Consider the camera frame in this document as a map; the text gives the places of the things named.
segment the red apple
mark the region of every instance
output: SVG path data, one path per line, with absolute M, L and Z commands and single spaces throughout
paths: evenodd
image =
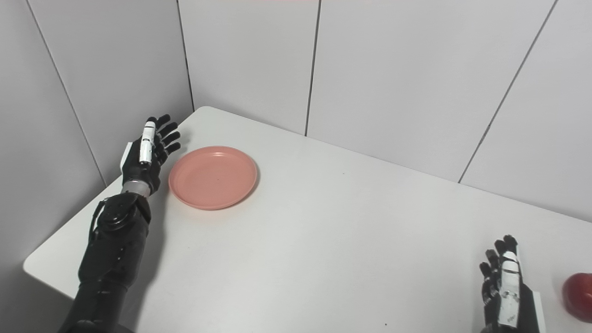
M 567 312 L 581 321 L 592 323 L 592 273 L 577 273 L 563 285 Z

